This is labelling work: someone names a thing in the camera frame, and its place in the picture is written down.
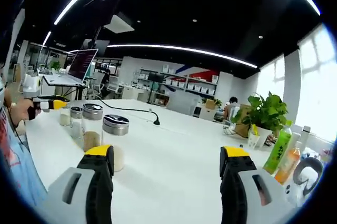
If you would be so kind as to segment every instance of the paper bag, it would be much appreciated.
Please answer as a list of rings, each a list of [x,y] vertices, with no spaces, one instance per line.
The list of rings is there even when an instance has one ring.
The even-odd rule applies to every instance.
[[[247,113],[251,110],[251,106],[241,104],[240,105],[240,110],[242,111],[241,117],[240,117],[239,121],[236,123],[234,131],[238,135],[240,135],[240,136],[242,136],[244,138],[248,138],[249,125],[242,124],[242,119],[244,117],[246,117]]]

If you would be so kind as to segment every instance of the person's hand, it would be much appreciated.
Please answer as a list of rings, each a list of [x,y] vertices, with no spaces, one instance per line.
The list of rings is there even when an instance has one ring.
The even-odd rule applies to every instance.
[[[18,103],[11,108],[10,115],[14,126],[17,126],[20,121],[28,120],[28,109],[34,107],[33,102],[30,99],[20,99]],[[41,110],[36,110],[35,115],[41,113]]]

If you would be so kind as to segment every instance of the orange bottle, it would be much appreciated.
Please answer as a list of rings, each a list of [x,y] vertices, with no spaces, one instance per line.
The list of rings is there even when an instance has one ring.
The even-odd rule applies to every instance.
[[[300,160],[300,145],[301,142],[298,141],[296,142],[295,147],[288,151],[285,162],[281,164],[279,171],[275,175],[275,179],[282,185],[289,178],[290,174],[295,169],[296,164]]]

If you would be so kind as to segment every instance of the black ceiling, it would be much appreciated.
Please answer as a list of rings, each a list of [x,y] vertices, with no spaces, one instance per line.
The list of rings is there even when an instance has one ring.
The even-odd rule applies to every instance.
[[[26,21],[20,39],[41,44],[52,30],[46,45],[57,47],[56,43],[62,43],[67,45],[64,50],[78,49],[85,38],[93,35],[93,30],[74,28],[82,6],[90,0],[78,1],[54,26],[69,1],[26,0]],[[305,0],[121,0],[117,11],[131,20],[135,31],[114,34],[103,29],[99,39],[110,40],[111,44],[197,48],[233,56],[259,67],[294,48],[320,22]],[[176,50],[108,48],[105,53],[106,57],[126,55],[221,70],[241,78],[258,71],[228,60]]]

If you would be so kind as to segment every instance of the shelf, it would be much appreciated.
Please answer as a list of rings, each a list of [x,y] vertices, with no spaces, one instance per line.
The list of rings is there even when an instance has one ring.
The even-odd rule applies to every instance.
[[[190,90],[190,89],[186,89],[186,91],[191,91],[191,92],[194,92],[194,93],[197,93],[197,94],[202,94],[202,95],[214,97],[214,95],[211,95],[211,94],[205,94],[205,93],[202,93],[202,92],[200,92],[200,91],[195,91],[195,90]]]
[[[145,78],[138,78],[138,80],[144,80],[144,81],[153,82],[152,80],[148,80],[148,79],[145,79]]]
[[[184,87],[179,87],[179,86],[174,86],[174,85],[169,85],[169,84],[165,84],[165,83],[163,83],[163,85],[165,85],[165,86],[171,86],[171,87],[175,87],[175,88],[179,88],[179,89],[185,89]]]
[[[140,68],[140,70],[143,70],[145,72],[151,72],[151,73],[159,73],[157,70],[148,70],[148,69],[142,69],[142,68]]]
[[[205,81],[205,80],[201,80],[201,79],[197,79],[197,78],[189,78],[189,79],[194,80],[194,81],[198,81],[198,82],[201,82],[201,83],[206,83],[206,84],[210,84],[210,85],[213,85],[213,86],[217,86],[217,84],[212,83],[212,82],[208,82],[208,81]]]
[[[160,74],[174,76],[174,77],[178,77],[178,78],[187,78],[186,76],[180,76],[180,75],[174,74],[174,73],[163,73],[163,72],[160,72]]]

